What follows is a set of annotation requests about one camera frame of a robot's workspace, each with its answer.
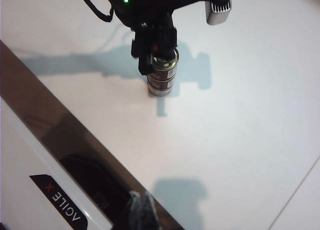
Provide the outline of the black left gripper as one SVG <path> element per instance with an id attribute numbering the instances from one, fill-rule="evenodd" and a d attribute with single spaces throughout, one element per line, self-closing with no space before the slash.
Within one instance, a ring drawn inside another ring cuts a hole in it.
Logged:
<path id="1" fill-rule="evenodd" d="M 171 12 L 146 22 L 135 31 L 131 43 L 131 55 L 138 58 L 138 70 L 147 76 L 155 72 L 152 55 L 156 58 L 174 58 L 177 47 L 177 29 Z"/>

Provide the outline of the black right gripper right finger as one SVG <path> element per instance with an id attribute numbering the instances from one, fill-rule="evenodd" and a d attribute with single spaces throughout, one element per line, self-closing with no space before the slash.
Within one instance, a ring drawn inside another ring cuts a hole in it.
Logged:
<path id="1" fill-rule="evenodd" d="M 144 230 L 160 230 L 154 198 L 146 191 L 143 197 L 143 229 Z"/>

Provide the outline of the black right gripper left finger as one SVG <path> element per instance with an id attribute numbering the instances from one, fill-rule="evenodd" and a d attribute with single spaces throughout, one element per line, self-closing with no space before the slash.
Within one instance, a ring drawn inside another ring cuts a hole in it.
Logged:
<path id="1" fill-rule="evenodd" d="M 142 210 L 143 198 L 142 195 L 136 191 L 130 191 L 130 200 L 128 204 L 127 225 L 129 230 L 142 230 Z"/>

